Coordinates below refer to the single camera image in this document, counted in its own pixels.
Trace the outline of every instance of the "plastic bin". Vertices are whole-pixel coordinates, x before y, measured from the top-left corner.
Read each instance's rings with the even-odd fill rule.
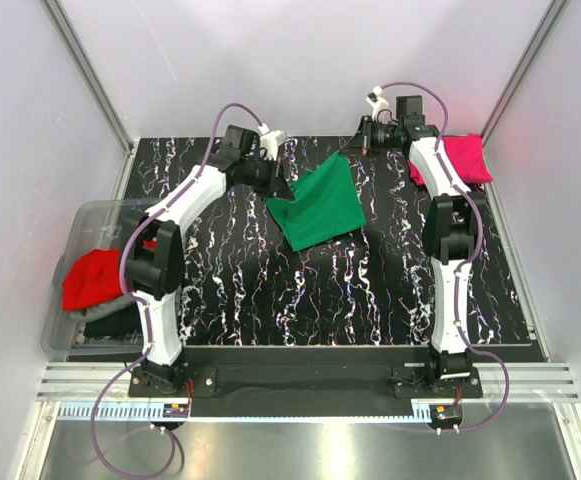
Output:
[[[145,210],[154,199],[112,200],[92,202],[79,209],[75,216],[64,254],[57,262],[52,279],[52,300],[41,336],[41,347],[50,361],[63,361],[66,356],[109,355],[141,351],[141,335],[118,339],[88,339],[83,336],[85,324],[72,320],[61,308],[63,281],[72,265],[95,248],[119,247],[119,218],[132,210]]]

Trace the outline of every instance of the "cable connector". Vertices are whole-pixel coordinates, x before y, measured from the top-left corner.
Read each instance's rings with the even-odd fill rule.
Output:
[[[390,110],[390,104],[383,98],[383,89],[379,86],[374,87],[366,96],[366,102],[372,107],[372,120],[379,120],[379,114],[383,110]]]
[[[152,350],[152,347],[154,346],[154,341],[152,342],[147,342],[144,346],[143,346],[143,351],[141,353],[143,353],[144,355],[148,355],[148,353],[150,353],[150,350]]]
[[[261,125],[257,126],[257,130],[259,130],[261,135],[265,135],[270,131],[270,128],[265,123],[262,123]]]
[[[268,131],[260,139],[261,147],[266,151],[265,160],[277,161],[279,148],[286,143],[288,135],[283,130]]]

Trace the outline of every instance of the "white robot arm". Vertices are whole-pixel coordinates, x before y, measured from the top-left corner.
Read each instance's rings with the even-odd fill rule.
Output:
[[[458,191],[472,198],[478,208],[483,207],[485,198],[471,192],[457,175],[443,140],[438,138],[439,131],[425,124],[421,96],[397,97],[396,122],[381,123],[378,112],[388,108],[382,93],[380,87],[375,87],[366,98],[373,112],[363,117],[359,125],[362,155],[368,156],[373,150],[400,149],[421,172],[432,197],[423,230],[424,252],[431,257],[435,281],[435,322],[426,381],[434,384],[467,378],[472,373],[472,363],[459,328],[468,338],[468,280],[472,267],[468,260],[475,248],[477,225],[472,209]],[[455,311],[459,312],[459,325]]]
[[[182,382],[174,366],[182,353],[176,296],[183,282],[183,245],[188,227],[235,184],[249,185],[265,197],[293,199],[278,157],[286,134],[269,131],[265,125],[259,130],[261,136],[229,126],[206,165],[195,166],[181,185],[146,212],[134,212],[122,220],[121,243],[125,247],[147,217],[161,212],[134,242],[125,265],[126,283],[145,306],[139,312],[144,351],[148,346],[150,349],[137,375],[143,374],[146,383],[177,389]]]

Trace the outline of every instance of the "metal frame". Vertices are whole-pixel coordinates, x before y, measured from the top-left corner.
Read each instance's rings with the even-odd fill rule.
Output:
[[[501,398],[504,378],[500,368],[495,364],[478,364],[484,399],[468,400],[465,404],[498,402]],[[50,438],[57,419],[61,416],[62,403],[78,403],[89,405],[94,403],[98,390],[110,377],[123,368],[122,364],[110,363],[51,363],[45,372],[42,386],[36,403],[34,428],[26,444],[17,475],[19,480],[37,480],[42,472],[43,463],[48,452]],[[572,464],[577,479],[581,479],[581,405],[577,397],[570,371],[566,364],[513,364],[509,367],[511,392],[509,402],[549,404],[555,411],[566,452]],[[121,377],[121,381],[110,389],[109,400],[118,404],[145,405],[151,399],[129,398],[126,395],[127,382],[130,374]],[[425,423],[426,408],[421,401],[413,404],[412,418],[365,418],[341,417],[325,419],[320,417],[306,418],[194,418],[194,422],[310,422],[310,423]],[[127,420],[132,420],[132,414],[127,414]]]
[[[61,39],[63,40],[68,53],[72,57],[75,66],[79,70],[88,90],[92,93],[101,113],[108,122],[112,133],[119,142],[119,145],[121,145],[124,154],[129,154],[132,149],[133,140],[128,135],[128,132],[123,126],[123,122],[119,118],[119,115],[117,115],[112,102],[108,98],[99,77],[95,73],[90,60],[86,55],[83,45],[81,45],[81,42],[79,41],[79,37],[77,36],[74,27],[70,23],[65,10],[61,6],[60,0],[41,0],[41,2],[45,6],[52,23],[61,36]]]
[[[508,83],[506,84],[499,100],[495,104],[494,110],[490,114],[486,125],[483,127],[481,132],[481,138],[483,138],[484,145],[488,143],[492,132],[497,127],[499,120],[503,116],[503,113],[508,108],[512,97],[517,92],[517,89],[521,85],[521,82],[525,78],[526,74],[534,64],[537,56],[541,52],[541,49],[545,45],[550,33],[554,30],[559,19],[563,15],[566,7],[570,3],[570,0],[552,0],[548,6],[546,12],[543,14],[537,29],[534,31],[528,46],[521,55],[521,59],[517,66],[515,67]]]
[[[550,33],[554,30],[569,1],[553,0],[547,8],[484,126],[482,132],[484,143],[487,143],[490,139],[492,132],[539,55]],[[137,145],[133,144],[115,112],[78,40],[74,28],[61,7],[60,0],[42,0],[42,3],[47,8],[50,18],[57,27],[66,48],[126,154],[124,165],[119,172],[112,195],[114,199],[122,198],[136,155]],[[542,353],[546,359],[549,359],[548,348],[541,331],[536,308],[530,296],[517,251],[507,227],[498,192],[494,185],[486,187],[486,192],[490,199],[490,206],[497,228],[502,237],[506,259],[510,265],[518,290],[524,316],[529,323],[531,336],[536,337]],[[31,433],[25,444],[24,454],[15,478],[35,480],[39,478],[54,426],[60,416],[62,403],[74,401],[80,403],[94,402],[103,385],[121,367],[121,364],[111,363],[50,363],[48,365],[35,404]],[[501,370],[495,364],[478,364],[478,368],[485,400],[465,399],[464,402],[470,404],[499,401],[504,385]],[[576,477],[581,479],[581,405],[567,365],[559,363],[517,363],[508,364],[508,368],[512,382],[509,401],[517,403],[548,403],[552,405],[573,470]],[[129,398],[127,396],[127,381],[129,381],[129,378],[130,374],[122,376],[121,382],[111,387],[107,398],[122,403],[145,403],[146,400],[150,402],[150,399]],[[418,405],[417,403],[413,404],[415,410],[425,408],[423,401]],[[207,418],[201,421],[226,420],[240,421],[239,418]],[[352,417],[342,419],[342,421],[346,422],[351,420],[354,419]]]

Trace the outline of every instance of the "green cloth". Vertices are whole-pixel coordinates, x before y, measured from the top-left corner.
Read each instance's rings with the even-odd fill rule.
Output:
[[[268,198],[266,205],[295,252],[366,224],[348,159],[339,152],[290,189],[293,201]]]

